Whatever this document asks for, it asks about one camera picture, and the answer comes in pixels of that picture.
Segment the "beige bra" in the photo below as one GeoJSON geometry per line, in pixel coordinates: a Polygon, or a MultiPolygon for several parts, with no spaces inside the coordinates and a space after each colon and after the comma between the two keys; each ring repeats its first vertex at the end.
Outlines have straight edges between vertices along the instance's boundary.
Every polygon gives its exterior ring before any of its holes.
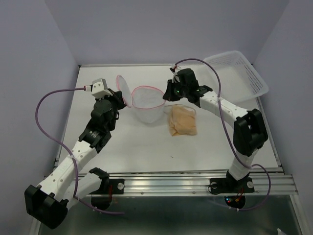
{"type": "Polygon", "coordinates": [[[164,113],[168,116],[171,136],[197,135],[196,110],[182,104],[166,105],[164,113]]]}

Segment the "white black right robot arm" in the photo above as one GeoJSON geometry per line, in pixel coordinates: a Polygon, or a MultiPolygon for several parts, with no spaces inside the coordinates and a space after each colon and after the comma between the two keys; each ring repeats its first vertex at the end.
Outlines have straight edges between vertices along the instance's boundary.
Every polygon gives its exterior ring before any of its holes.
{"type": "Polygon", "coordinates": [[[242,179],[249,174],[254,156],[268,140],[263,116],[257,109],[247,110],[223,98],[212,88],[199,85],[192,69],[172,68],[172,79],[167,81],[163,99],[174,102],[182,98],[207,110],[233,129],[233,137],[228,139],[234,152],[233,163],[228,170],[225,185],[230,191],[236,191],[243,185],[242,179]]]}

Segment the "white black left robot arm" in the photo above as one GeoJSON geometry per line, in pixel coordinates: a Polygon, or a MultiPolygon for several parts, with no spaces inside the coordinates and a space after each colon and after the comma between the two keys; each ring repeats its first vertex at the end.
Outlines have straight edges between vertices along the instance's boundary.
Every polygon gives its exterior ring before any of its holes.
{"type": "Polygon", "coordinates": [[[57,228],[69,209],[94,192],[111,198],[114,187],[107,172],[98,167],[79,179],[78,174],[106,146],[125,107],[121,91],[108,89],[108,94],[96,99],[91,119],[67,157],[37,186],[24,192],[26,211],[50,229],[57,228]]]}

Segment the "white plastic mesh basket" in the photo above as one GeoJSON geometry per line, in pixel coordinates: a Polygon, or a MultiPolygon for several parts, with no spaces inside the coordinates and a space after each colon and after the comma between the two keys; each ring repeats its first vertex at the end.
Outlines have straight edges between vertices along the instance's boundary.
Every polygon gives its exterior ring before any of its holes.
{"type": "Polygon", "coordinates": [[[227,51],[204,59],[217,72],[221,81],[221,97],[241,103],[266,94],[268,85],[239,51],[227,51]]]}

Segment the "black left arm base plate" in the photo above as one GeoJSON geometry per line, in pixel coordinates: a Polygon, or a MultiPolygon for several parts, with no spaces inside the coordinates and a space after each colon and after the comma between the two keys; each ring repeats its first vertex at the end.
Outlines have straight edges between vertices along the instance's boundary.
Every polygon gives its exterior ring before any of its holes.
{"type": "Polygon", "coordinates": [[[101,184],[96,188],[96,191],[91,192],[91,195],[122,195],[124,194],[125,180],[105,179],[101,180],[101,184]]]}

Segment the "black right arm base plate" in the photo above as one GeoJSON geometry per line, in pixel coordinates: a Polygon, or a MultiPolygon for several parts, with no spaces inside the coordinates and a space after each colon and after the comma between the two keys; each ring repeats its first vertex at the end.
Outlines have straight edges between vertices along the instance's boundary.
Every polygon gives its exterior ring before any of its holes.
{"type": "Polygon", "coordinates": [[[208,191],[213,195],[232,194],[232,193],[254,193],[254,184],[251,178],[239,181],[230,178],[211,178],[208,191]]]}

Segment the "aluminium mounting rail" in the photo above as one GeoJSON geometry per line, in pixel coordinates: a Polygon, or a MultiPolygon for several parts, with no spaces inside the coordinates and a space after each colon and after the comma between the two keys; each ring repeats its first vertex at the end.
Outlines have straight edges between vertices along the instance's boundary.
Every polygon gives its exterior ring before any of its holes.
{"type": "MultiPolygon", "coordinates": [[[[254,193],[252,195],[296,195],[297,189],[292,176],[283,174],[252,173],[254,193]]],[[[211,178],[221,178],[220,174],[184,173],[184,174],[111,174],[109,179],[124,179],[125,197],[167,197],[167,196],[213,196],[208,191],[211,178]]],[[[65,189],[57,189],[55,195],[61,199],[82,199],[96,191],[101,184],[99,176],[88,173],[80,177],[79,182],[70,180],[65,189]]],[[[246,196],[249,193],[218,194],[222,196],[246,196]]]]}

